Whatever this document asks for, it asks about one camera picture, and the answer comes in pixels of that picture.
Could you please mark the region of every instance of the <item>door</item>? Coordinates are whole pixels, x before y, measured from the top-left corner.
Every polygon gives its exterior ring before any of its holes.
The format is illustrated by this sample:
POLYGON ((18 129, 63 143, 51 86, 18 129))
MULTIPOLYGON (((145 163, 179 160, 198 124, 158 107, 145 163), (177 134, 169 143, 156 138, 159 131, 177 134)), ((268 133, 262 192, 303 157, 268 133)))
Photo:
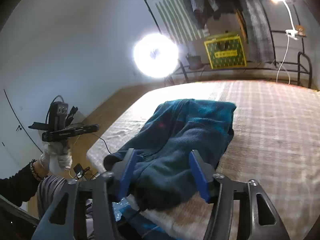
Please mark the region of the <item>door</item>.
POLYGON ((12 111, 4 90, 0 91, 0 138, 20 168, 41 155, 41 151, 29 138, 12 111))
POLYGON ((20 166, 7 151, 1 138, 0 141, 0 179, 5 179, 16 174, 20 170, 20 166))

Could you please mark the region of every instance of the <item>plant pot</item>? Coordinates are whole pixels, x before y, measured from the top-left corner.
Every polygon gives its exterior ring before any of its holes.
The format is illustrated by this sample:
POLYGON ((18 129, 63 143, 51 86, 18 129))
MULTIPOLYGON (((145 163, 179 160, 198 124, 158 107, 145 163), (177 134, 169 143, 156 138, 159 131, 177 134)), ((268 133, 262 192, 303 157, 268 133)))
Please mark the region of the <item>plant pot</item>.
POLYGON ((200 56, 187 57, 187 61, 189 62, 190 70, 197 70, 199 68, 202 68, 202 66, 203 66, 200 56))

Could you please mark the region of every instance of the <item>bed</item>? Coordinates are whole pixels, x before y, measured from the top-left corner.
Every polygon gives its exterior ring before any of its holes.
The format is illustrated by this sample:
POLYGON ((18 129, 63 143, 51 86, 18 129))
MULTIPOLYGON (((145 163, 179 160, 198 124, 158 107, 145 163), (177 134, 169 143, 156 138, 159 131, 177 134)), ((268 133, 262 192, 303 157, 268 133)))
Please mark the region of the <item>bed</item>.
MULTIPOLYGON (((102 135, 111 152, 131 139, 156 107, 182 98, 236 104, 234 138, 218 172, 230 179, 258 180, 276 207, 291 239, 303 239, 320 214, 320 94, 298 86, 261 81, 197 82, 165 87, 143 95, 102 135)), ((87 158, 99 172, 108 154, 98 140, 87 158)), ((133 197, 128 197, 134 207, 133 197)), ((202 240, 212 205, 198 194, 165 212, 141 214, 170 236, 202 240)), ((235 206, 230 239, 236 239, 235 206)))

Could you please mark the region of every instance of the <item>screw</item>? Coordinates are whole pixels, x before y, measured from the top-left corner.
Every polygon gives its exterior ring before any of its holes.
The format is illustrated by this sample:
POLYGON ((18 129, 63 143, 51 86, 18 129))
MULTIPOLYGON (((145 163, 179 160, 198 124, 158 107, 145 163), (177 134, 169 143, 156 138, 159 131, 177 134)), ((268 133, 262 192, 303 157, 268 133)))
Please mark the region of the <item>screw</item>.
POLYGON ((101 176, 103 178, 110 178, 113 176, 113 172, 110 172, 110 171, 106 171, 105 173, 102 173, 101 176))
POLYGON ((224 176, 222 173, 215 173, 215 174, 213 175, 213 177, 214 177, 215 179, 224 179, 224 178, 225 178, 225 176, 224 176))
POLYGON ((76 183, 77 183, 76 179, 68 179, 68 184, 69 185, 73 185, 73 184, 76 184, 76 183))
POLYGON ((252 186, 257 186, 259 183, 255 179, 250 179, 249 184, 252 186))

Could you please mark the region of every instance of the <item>yellow green box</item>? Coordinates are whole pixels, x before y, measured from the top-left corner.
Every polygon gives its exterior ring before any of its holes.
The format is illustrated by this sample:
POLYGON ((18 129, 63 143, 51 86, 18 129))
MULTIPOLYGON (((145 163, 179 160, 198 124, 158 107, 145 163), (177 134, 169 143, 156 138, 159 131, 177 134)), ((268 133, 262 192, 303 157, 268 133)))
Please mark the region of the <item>yellow green box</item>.
POLYGON ((204 46, 212 69, 247 66, 239 35, 226 33, 211 36, 204 42, 204 46))

